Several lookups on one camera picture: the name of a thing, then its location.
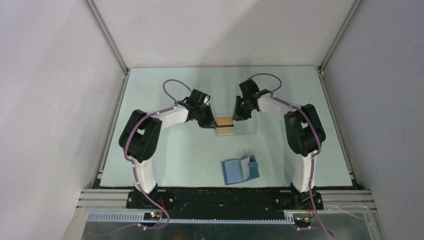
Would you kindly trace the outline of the clear acrylic box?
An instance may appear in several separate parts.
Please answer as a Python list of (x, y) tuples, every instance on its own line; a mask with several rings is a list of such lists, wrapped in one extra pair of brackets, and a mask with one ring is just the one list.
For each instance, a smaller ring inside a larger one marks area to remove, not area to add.
[[(233, 114), (232, 113), (217, 113), (215, 114), (214, 118), (215, 121), (217, 119), (232, 119)], [(247, 120), (242, 121), (234, 121), (235, 126), (235, 135), (234, 136), (241, 136), (241, 135), (255, 135), (258, 130), (258, 122), (257, 117), (253, 113), (252, 117)]]

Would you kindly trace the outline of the blue card holder wallet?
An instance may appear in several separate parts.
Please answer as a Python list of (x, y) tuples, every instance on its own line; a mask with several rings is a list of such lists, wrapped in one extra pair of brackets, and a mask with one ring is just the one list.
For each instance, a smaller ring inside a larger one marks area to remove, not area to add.
[(260, 177), (259, 164), (254, 154), (221, 162), (224, 184), (241, 184)]

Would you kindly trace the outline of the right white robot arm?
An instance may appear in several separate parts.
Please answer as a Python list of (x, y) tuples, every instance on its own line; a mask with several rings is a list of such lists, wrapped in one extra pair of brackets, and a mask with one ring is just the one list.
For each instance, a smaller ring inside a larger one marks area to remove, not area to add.
[(304, 209), (315, 194), (316, 158), (321, 153), (326, 134), (316, 108), (312, 104), (295, 105), (277, 98), (268, 89), (260, 90), (253, 79), (239, 84), (241, 95), (236, 97), (234, 121), (245, 121), (252, 112), (264, 112), (281, 118), (285, 125), (287, 143), (301, 160), (296, 162), (291, 204)]

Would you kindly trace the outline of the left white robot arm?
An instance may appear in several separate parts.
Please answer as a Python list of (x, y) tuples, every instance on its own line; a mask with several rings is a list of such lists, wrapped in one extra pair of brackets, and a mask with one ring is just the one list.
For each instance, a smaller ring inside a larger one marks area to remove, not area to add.
[(118, 144), (124, 158), (131, 163), (135, 187), (140, 191), (138, 201), (145, 208), (153, 208), (158, 202), (152, 157), (157, 149), (160, 133), (171, 126), (196, 121), (202, 129), (215, 129), (217, 123), (210, 106), (211, 97), (193, 89), (190, 96), (173, 106), (154, 111), (134, 110), (122, 131)]

